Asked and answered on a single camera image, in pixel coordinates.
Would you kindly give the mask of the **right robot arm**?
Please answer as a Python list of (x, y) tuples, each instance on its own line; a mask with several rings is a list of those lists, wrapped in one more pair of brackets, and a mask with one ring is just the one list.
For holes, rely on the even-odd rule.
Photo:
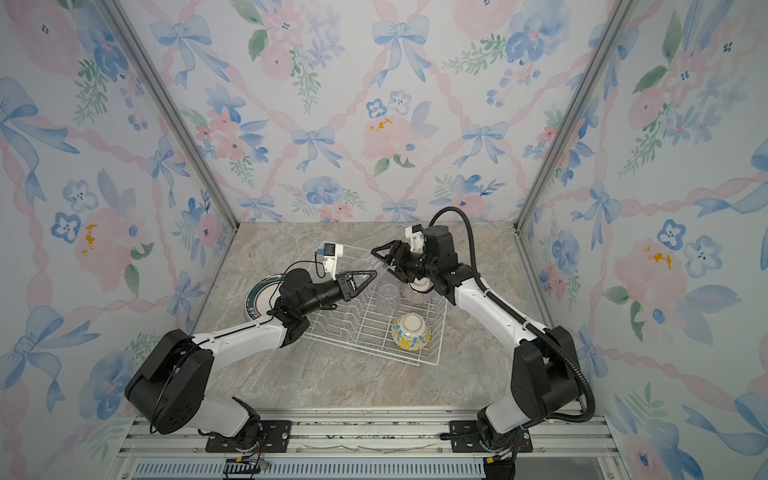
[(463, 263), (446, 226), (415, 225), (407, 240), (372, 249), (398, 281), (416, 291), (433, 291), (470, 314), (512, 357), (505, 396), (477, 414), (479, 441), (489, 451), (514, 449), (524, 431), (546, 420), (582, 423), (596, 402), (582, 372), (572, 336), (549, 328), (505, 301), (482, 279), (475, 250)]

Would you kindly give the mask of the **white wire dish rack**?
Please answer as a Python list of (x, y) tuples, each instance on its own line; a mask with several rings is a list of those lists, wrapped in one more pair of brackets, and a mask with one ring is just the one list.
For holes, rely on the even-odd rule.
[[(349, 269), (352, 262), (366, 254), (370, 252), (364, 248), (345, 245), (340, 273), (352, 271)], [(438, 364), (449, 303), (434, 293), (419, 296), (393, 275), (390, 280), (401, 289), (399, 304), (383, 304), (377, 297), (381, 283), (372, 282), (361, 295), (349, 302), (340, 302), (335, 310), (311, 314), (310, 326), (303, 337), (406, 364)], [(405, 351), (392, 339), (392, 324), (405, 313), (423, 316), (431, 327), (431, 341), (420, 351)]]

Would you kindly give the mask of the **right corner aluminium profile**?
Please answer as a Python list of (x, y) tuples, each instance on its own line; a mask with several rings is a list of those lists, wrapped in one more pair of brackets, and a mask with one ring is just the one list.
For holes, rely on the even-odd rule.
[(543, 194), (552, 172), (557, 168), (559, 158), (565, 150), (571, 135), (576, 131), (581, 116), (591, 101), (602, 72), (605, 70), (609, 57), (613, 54), (620, 37), (626, 29), (626, 23), (636, 6), (636, 1), (620, 0), (614, 3), (611, 15), (608, 17), (599, 42), (590, 57), (584, 76), (574, 96), (565, 110), (564, 122), (560, 131), (556, 134), (549, 152), (534, 179), (532, 188), (526, 198), (526, 202), (515, 222), (518, 231), (529, 223), (534, 217), (534, 210)]

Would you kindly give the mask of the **left corner aluminium profile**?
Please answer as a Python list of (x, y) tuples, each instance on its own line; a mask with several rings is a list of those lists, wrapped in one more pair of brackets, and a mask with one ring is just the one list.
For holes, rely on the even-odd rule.
[(233, 230), (237, 230), (239, 222), (234, 216), (233, 209), (216, 182), (213, 171), (201, 156), (180, 110), (161, 80), (159, 71), (154, 66), (120, 2), (98, 0), (95, 1), (95, 5), (103, 15), (107, 25), (113, 30), (128, 59), (137, 67), (153, 102), (161, 112), (162, 119), (185, 153), (192, 169), (199, 176), (202, 185), (207, 189), (213, 203), (223, 214), (227, 225)]

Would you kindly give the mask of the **corner aluminium profile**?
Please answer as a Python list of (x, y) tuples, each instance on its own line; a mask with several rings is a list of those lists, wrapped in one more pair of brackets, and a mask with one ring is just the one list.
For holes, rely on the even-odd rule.
[(95, 5), (103, 15), (107, 25), (113, 30), (128, 59), (137, 67), (153, 102), (161, 112), (162, 119), (185, 153), (192, 169), (199, 176), (202, 185), (207, 189), (213, 203), (223, 214), (227, 225), (233, 230), (237, 230), (239, 222), (234, 216), (233, 209), (216, 182), (213, 171), (201, 156), (180, 110), (161, 80), (159, 71), (154, 66), (120, 2), (98, 0), (95, 1)]
[(529, 223), (534, 217), (534, 210), (543, 194), (552, 172), (557, 168), (559, 158), (565, 150), (571, 135), (576, 131), (581, 116), (591, 101), (602, 72), (605, 70), (609, 57), (613, 54), (620, 37), (626, 29), (626, 23), (636, 6), (636, 1), (620, 0), (614, 3), (611, 15), (608, 17), (599, 42), (590, 57), (584, 76), (574, 96), (565, 110), (564, 122), (560, 131), (556, 134), (549, 152), (534, 179), (532, 188), (526, 198), (526, 202), (515, 222), (518, 231)]

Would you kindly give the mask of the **clear glass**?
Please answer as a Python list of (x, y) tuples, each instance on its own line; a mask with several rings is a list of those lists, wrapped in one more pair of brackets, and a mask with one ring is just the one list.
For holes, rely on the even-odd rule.
[(349, 269), (352, 271), (375, 271), (376, 277), (373, 279), (373, 283), (391, 283), (388, 266), (374, 255), (361, 256), (352, 262)]
[(399, 304), (401, 289), (394, 283), (381, 283), (377, 287), (377, 297), (383, 304)]

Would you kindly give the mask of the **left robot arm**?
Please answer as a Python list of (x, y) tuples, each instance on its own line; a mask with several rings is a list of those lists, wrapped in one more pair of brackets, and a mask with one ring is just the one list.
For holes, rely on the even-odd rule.
[(264, 351), (296, 342), (309, 328), (309, 315), (334, 310), (358, 297), (377, 277), (374, 270), (349, 271), (323, 282), (297, 268), (282, 280), (265, 315), (217, 332), (166, 333), (125, 387), (125, 397), (163, 435), (195, 428), (222, 437), (240, 451), (263, 438), (261, 417), (246, 402), (206, 393), (211, 375)]

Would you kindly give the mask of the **yellow blue patterned bowl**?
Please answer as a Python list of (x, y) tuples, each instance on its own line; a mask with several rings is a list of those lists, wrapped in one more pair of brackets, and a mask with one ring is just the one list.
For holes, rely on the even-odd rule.
[(420, 351), (430, 343), (432, 330), (423, 316), (405, 313), (393, 322), (391, 336), (399, 348)]

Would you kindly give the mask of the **clear glass front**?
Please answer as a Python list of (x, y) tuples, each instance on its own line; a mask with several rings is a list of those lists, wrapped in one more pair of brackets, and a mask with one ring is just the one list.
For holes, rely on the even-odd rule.
[(349, 269), (352, 271), (375, 271), (376, 277), (373, 279), (373, 283), (391, 283), (388, 266), (374, 255), (361, 256), (352, 262)]

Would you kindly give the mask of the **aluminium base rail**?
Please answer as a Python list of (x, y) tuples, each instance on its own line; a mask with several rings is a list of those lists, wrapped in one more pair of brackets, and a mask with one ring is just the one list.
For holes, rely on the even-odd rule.
[(184, 428), (160, 436), (137, 420), (110, 479), (626, 479), (601, 417), (547, 421), (516, 454), (469, 439), (475, 414), (447, 407), (265, 410), (269, 437), (243, 461), (226, 445)]

